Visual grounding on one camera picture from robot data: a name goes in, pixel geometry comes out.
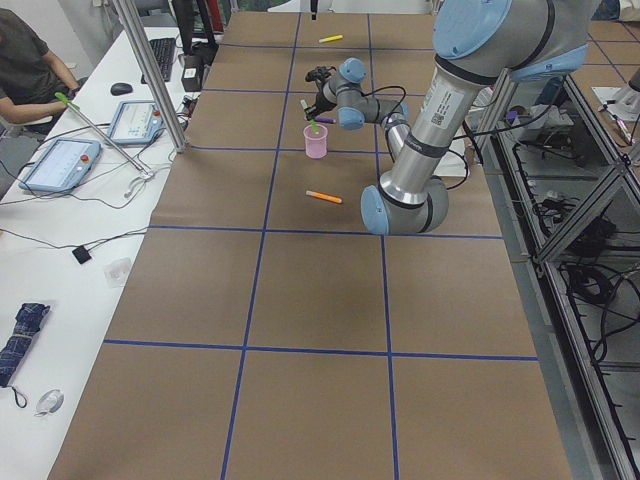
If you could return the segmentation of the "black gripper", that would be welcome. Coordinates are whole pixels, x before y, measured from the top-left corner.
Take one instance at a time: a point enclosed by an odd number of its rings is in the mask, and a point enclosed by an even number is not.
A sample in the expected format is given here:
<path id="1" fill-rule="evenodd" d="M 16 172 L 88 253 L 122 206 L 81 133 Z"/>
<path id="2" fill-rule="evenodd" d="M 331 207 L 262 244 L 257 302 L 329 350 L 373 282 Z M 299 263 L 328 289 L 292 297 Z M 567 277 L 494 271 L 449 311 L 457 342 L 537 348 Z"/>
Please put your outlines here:
<path id="1" fill-rule="evenodd" d="M 315 103 L 304 108 L 306 118 L 316 118 L 322 113 L 330 110 L 331 102 L 323 94 L 317 94 L 315 97 Z"/>

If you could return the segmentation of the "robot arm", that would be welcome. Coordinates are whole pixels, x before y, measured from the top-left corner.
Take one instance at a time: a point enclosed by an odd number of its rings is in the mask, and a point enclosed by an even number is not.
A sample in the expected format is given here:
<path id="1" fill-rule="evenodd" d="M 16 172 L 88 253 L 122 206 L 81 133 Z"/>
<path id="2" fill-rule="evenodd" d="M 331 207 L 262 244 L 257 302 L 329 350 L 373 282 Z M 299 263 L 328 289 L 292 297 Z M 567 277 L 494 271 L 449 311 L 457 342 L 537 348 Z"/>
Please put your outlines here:
<path id="1" fill-rule="evenodd" d="M 377 235 L 428 232 L 446 218 L 448 193 L 435 169 L 481 89 L 503 70 L 514 82 L 567 75 L 587 53 L 595 1 L 447 1 L 433 34 L 435 72 L 414 124 L 402 102 L 362 92 L 364 64 L 317 67 L 315 103 L 305 116 L 335 110 L 345 130 L 383 127 L 394 165 L 361 195 L 361 216 Z"/>

